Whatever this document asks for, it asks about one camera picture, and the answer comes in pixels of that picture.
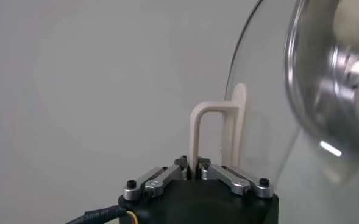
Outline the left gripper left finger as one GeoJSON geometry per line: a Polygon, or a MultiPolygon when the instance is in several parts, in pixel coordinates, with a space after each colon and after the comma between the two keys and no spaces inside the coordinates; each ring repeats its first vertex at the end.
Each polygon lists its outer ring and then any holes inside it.
{"type": "Polygon", "coordinates": [[[188,176],[187,156],[182,155],[169,167],[155,167],[136,180],[128,180],[124,186],[123,198],[139,200],[142,196],[155,198],[164,193],[165,187],[174,180],[186,180],[188,176]]]}

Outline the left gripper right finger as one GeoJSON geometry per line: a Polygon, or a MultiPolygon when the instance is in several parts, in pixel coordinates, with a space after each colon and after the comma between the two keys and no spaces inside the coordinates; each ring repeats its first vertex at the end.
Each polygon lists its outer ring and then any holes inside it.
{"type": "Polygon", "coordinates": [[[202,180],[219,180],[229,187],[233,194],[245,196],[253,192],[259,198],[272,198],[274,186],[268,178],[256,177],[249,172],[232,166],[212,164],[209,159],[198,159],[199,177],[202,180]]]}

